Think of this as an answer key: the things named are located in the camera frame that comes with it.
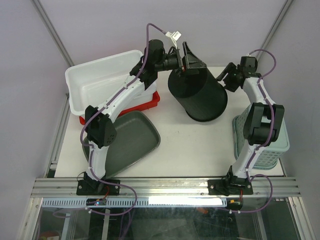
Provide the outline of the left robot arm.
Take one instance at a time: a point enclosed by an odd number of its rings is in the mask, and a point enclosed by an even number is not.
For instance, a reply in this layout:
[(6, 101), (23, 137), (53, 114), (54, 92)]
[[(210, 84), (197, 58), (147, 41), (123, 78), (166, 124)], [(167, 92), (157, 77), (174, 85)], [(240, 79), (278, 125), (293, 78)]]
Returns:
[(105, 188), (102, 178), (106, 174), (106, 159), (110, 145), (117, 136), (114, 122), (124, 108), (138, 95), (147, 90), (158, 78), (159, 72), (176, 71), (181, 76), (195, 75), (207, 68), (189, 48), (187, 42), (182, 44), (184, 56), (179, 49), (173, 48), (166, 53), (164, 44), (159, 39), (147, 41), (144, 54), (129, 72), (127, 80), (105, 103), (85, 110), (85, 125), (89, 149), (88, 169), (90, 177), (87, 188), (93, 194), (100, 194)]

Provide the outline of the black ribbed waste bin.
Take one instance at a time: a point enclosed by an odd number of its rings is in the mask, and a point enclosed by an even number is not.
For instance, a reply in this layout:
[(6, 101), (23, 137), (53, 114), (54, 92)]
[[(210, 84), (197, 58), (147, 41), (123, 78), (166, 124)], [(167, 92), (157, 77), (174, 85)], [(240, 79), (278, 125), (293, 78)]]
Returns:
[(217, 119), (228, 104), (226, 90), (207, 68), (193, 75), (173, 70), (168, 78), (168, 89), (189, 117), (198, 122)]

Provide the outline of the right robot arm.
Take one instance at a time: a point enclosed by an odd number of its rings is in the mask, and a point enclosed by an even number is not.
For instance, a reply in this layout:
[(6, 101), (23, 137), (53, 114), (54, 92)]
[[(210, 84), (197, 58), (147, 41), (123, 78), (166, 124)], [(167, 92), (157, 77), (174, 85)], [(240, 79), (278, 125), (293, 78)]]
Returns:
[(238, 65), (229, 63), (218, 76), (226, 90), (235, 92), (241, 88), (250, 101), (242, 128), (244, 145), (241, 152), (226, 176), (214, 184), (214, 189), (225, 196), (246, 193), (251, 187), (250, 173), (254, 164), (280, 135), (285, 108), (271, 100), (257, 68), (258, 61), (254, 56), (243, 56)]

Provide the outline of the teal perforated plastic basket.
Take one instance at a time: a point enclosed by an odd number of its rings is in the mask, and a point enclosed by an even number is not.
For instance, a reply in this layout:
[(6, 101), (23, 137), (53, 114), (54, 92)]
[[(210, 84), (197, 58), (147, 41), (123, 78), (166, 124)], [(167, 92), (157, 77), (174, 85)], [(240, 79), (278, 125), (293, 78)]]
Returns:
[[(237, 160), (244, 146), (245, 139), (243, 127), (249, 114), (251, 105), (249, 105), (240, 115), (232, 120), (234, 156)], [(278, 139), (266, 147), (255, 162), (253, 169), (271, 170), (277, 163), (278, 159), (290, 149), (289, 135), (285, 120), (282, 120)]]

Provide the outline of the large white plastic tub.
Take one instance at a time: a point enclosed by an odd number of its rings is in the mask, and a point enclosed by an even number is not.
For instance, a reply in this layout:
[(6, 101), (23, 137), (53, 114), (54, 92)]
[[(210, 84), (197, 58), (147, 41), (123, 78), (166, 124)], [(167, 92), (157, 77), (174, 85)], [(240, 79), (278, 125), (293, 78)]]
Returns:
[(83, 117), (89, 105), (104, 103), (133, 80), (129, 73), (142, 55), (139, 50), (130, 50), (68, 68), (65, 80), (72, 114)]

